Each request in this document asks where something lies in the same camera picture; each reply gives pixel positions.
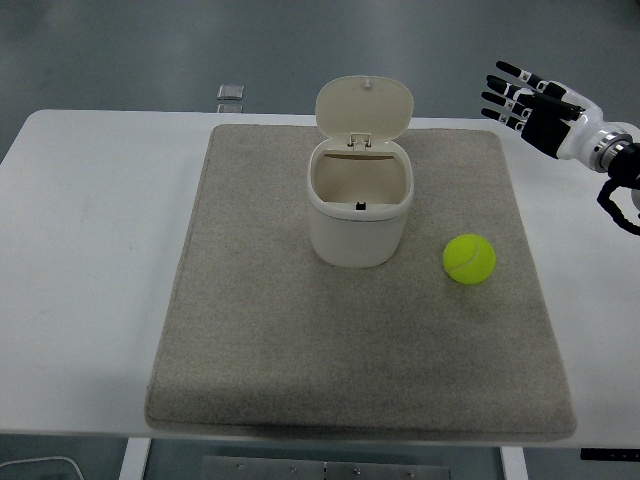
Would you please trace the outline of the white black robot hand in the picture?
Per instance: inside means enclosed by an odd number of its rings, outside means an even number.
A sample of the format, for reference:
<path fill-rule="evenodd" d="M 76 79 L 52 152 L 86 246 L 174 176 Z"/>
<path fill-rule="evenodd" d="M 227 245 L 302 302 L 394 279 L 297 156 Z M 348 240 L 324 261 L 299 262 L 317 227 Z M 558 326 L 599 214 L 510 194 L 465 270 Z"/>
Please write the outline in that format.
<path fill-rule="evenodd" d="M 562 83 L 510 63 L 498 61 L 496 68 L 508 77 L 486 77 L 482 98 L 490 105 L 481 114 L 551 158 L 575 159 L 596 170 L 598 155 L 619 132 L 600 107 Z"/>

